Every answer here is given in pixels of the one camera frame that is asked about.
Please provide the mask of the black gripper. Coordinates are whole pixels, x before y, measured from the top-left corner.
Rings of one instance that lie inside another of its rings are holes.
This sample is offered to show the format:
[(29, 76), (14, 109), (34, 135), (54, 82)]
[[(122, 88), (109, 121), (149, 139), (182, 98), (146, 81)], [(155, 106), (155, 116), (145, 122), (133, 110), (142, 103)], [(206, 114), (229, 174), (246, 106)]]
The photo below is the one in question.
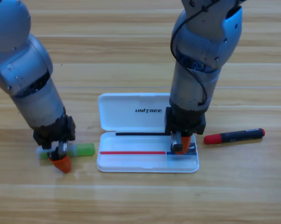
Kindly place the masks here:
[(55, 150), (47, 153), (49, 160), (63, 173), (71, 171), (71, 159), (63, 149), (64, 144), (75, 140), (75, 122), (71, 116), (62, 116), (49, 126), (35, 128), (33, 138), (43, 149), (51, 149), (52, 142), (58, 141)]
[(205, 130), (205, 110), (187, 111), (167, 107), (165, 113), (165, 133), (171, 136), (171, 149), (175, 154), (186, 154), (192, 134), (202, 135)]

